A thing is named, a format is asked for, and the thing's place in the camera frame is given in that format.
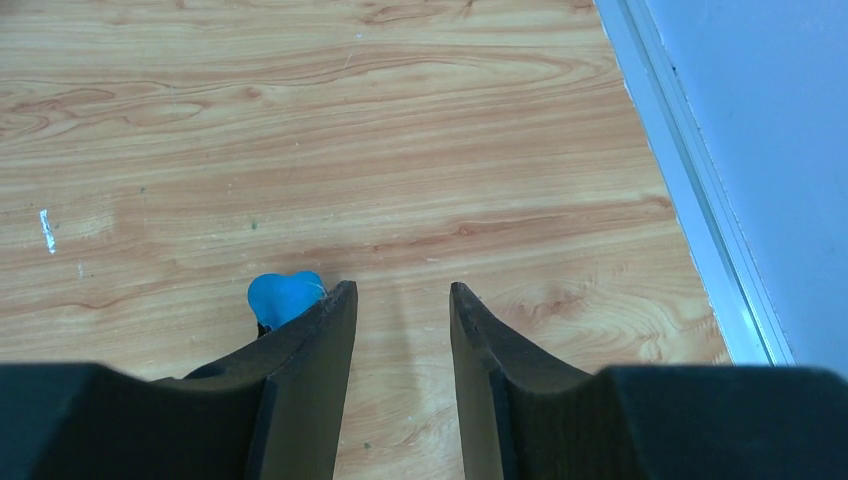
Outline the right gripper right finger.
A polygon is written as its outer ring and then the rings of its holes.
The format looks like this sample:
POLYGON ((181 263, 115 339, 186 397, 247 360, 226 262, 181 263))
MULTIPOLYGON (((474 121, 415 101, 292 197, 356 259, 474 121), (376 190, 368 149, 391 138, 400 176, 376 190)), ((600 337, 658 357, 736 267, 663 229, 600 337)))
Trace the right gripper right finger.
POLYGON ((847 383, 818 368, 619 365, 589 374, 463 283, 450 339, 469 479, 843 479, 847 383))

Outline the blue black eraser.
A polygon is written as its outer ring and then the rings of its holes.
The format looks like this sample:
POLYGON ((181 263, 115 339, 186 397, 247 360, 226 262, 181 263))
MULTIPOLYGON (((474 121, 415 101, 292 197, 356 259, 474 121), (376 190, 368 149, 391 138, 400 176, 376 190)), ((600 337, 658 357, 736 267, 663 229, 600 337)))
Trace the blue black eraser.
POLYGON ((247 289, 247 303, 256 317, 257 337, 296 319, 323 299, 326 292, 320 276, 312 271, 258 276, 247 289))

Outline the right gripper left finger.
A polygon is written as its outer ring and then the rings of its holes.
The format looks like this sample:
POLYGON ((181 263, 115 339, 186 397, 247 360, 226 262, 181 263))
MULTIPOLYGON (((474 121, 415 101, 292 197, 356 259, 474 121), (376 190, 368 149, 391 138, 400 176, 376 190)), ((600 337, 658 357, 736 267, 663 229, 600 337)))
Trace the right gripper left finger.
POLYGON ((1 367, 5 479, 330 479, 357 324, 339 283, 182 379, 98 363, 1 367))

